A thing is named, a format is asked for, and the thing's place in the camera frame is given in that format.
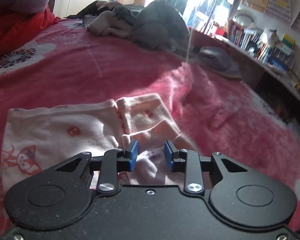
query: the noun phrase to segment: metal pole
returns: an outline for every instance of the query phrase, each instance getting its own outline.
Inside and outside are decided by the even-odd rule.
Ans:
[[[213,5],[212,5],[211,12],[209,13],[209,16],[208,16],[208,20],[207,20],[207,22],[206,22],[206,25],[204,26],[203,33],[205,33],[206,30],[207,30],[207,27],[208,27],[208,24],[209,24],[209,22],[210,22],[210,20],[211,20],[212,14],[214,13],[214,10],[216,9],[217,1],[218,1],[218,0],[214,0],[214,3],[213,3]]]

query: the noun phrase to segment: red blanket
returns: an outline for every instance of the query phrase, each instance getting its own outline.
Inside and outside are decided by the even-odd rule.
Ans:
[[[298,206],[289,225],[300,228],[300,143],[244,82],[127,40],[95,37],[81,21],[71,20],[50,26],[0,60],[0,75],[0,153],[10,108],[98,103],[156,92],[202,155],[223,152],[294,190]],[[3,196],[0,165],[0,234],[10,226]]]
[[[36,14],[0,8],[0,57],[23,46],[40,31],[59,20],[48,7]]]

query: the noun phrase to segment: screw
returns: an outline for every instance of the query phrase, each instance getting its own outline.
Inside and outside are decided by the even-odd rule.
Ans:
[[[111,183],[102,183],[99,185],[99,190],[111,191],[111,190],[114,190],[114,186]]]
[[[288,236],[287,235],[279,235],[277,240],[288,240]]]
[[[153,189],[149,189],[149,190],[146,191],[146,193],[147,193],[148,195],[154,195],[154,194],[155,194],[155,191],[154,191]]]
[[[14,235],[14,240],[23,240],[23,237],[21,235]]]
[[[202,190],[202,186],[198,183],[190,183],[187,186],[187,189],[192,192],[198,192],[198,191]]]

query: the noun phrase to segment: blue gripper pad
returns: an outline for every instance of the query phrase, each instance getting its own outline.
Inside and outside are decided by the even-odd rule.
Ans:
[[[170,171],[173,171],[173,154],[172,151],[169,147],[169,144],[167,142],[164,143],[164,156],[166,157],[166,161],[167,161],[167,165],[168,165],[168,169]]]
[[[131,149],[131,155],[130,155],[130,161],[129,161],[129,167],[130,171],[134,170],[134,166],[136,165],[136,160],[139,154],[139,147],[138,147],[138,141],[134,143],[132,149]]]

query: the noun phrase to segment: red comforter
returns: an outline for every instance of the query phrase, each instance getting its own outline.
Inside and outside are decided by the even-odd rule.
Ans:
[[[203,155],[220,151],[287,184],[298,197],[290,227],[300,228],[300,143],[244,82],[129,41],[94,37],[80,21],[53,25],[0,59],[0,152],[7,112],[98,103],[157,92]],[[0,167],[0,234],[4,212]]]

